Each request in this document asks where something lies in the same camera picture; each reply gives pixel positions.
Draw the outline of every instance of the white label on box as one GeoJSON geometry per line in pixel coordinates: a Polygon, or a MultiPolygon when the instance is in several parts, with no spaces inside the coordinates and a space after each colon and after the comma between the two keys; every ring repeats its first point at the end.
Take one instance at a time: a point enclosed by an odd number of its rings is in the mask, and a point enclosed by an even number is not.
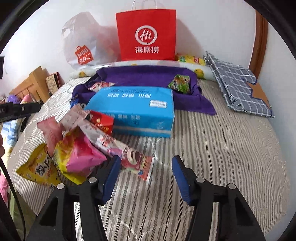
{"type": "Polygon", "coordinates": [[[166,108],[167,102],[159,101],[159,100],[150,100],[150,107],[157,107],[157,108],[166,108]]]}

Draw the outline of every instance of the white plastic bag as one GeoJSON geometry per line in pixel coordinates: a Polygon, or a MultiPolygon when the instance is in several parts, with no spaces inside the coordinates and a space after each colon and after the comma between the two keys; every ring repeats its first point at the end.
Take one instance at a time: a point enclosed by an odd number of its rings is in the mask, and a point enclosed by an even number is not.
{"type": "Polygon", "coordinates": [[[62,28],[63,49],[73,69],[115,62],[118,53],[107,30],[89,12],[72,17],[62,28]]]}

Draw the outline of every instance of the purple cloth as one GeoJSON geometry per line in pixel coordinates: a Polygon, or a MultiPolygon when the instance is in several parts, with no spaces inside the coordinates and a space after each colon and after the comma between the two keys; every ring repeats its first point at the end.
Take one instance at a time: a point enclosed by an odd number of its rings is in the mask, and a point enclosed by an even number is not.
{"type": "Polygon", "coordinates": [[[9,95],[7,102],[13,102],[14,104],[20,104],[20,99],[16,95],[9,95]]]}
{"type": "Polygon", "coordinates": [[[100,81],[113,82],[116,86],[158,86],[168,87],[177,74],[190,76],[190,94],[173,91],[174,107],[177,110],[187,110],[215,115],[216,111],[204,96],[197,84],[196,74],[186,68],[167,66],[122,66],[102,68],[97,71],[98,77],[84,85],[74,88],[72,98],[76,97],[80,103],[87,104],[95,92],[88,88],[100,81]]]}

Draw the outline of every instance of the green snack package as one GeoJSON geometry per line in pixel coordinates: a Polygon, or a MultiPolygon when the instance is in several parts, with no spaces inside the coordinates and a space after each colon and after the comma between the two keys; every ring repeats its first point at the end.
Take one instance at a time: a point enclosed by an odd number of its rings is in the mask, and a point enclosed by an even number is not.
{"type": "Polygon", "coordinates": [[[169,83],[168,88],[183,94],[190,94],[190,76],[177,74],[169,83]]]}

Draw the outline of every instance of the black cable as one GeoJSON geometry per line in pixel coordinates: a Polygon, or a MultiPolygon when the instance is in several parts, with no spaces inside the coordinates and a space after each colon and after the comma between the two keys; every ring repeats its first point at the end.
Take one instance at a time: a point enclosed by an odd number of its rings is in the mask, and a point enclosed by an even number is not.
{"type": "Polygon", "coordinates": [[[2,172],[3,172],[4,176],[6,177],[6,180],[7,180],[8,184],[9,184],[10,190],[11,190],[11,192],[12,192],[14,198],[15,198],[17,208],[20,211],[20,216],[21,216],[21,219],[22,219],[22,227],[23,227],[23,230],[24,230],[24,237],[23,237],[22,240],[25,241],[25,238],[26,238],[26,224],[25,224],[24,214],[22,213],[22,208],[20,207],[20,202],[19,202],[19,200],[17,198],[17,194],[16,194],[15,189],[13,187],[12,181],[10,179],[8,171],[6,170],[6,167],[5,167],[1,157],[0,157],[0,168],[2,169],[2,172]]]}

